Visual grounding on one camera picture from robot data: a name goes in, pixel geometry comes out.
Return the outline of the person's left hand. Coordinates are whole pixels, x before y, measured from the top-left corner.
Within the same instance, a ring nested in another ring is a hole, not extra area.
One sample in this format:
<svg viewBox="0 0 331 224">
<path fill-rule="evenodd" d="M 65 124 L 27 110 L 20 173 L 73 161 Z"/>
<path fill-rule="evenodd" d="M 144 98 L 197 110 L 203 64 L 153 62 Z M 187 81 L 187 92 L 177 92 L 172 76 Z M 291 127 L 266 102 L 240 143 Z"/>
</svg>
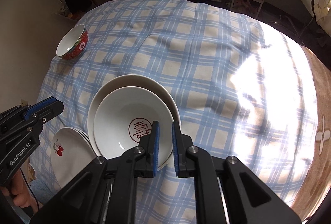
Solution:
<svg viewBox="0 0 331 224">
<path fill-rule="evenodd" d="M 5 196 L 10 196 L 13 194 L 13 203 L 15 206 L 26 208 L 32 207 L 33 211 L 38 210 L 38 205 L 35 199 L 30 194 L 27 183 L 25 183 L 24 178 L 22 177 L 22 172 L 18 170 L 11 181 L 11 190 L 8 190 L 5 187 L 1 187 L 1 192 Z"/>
</svg>

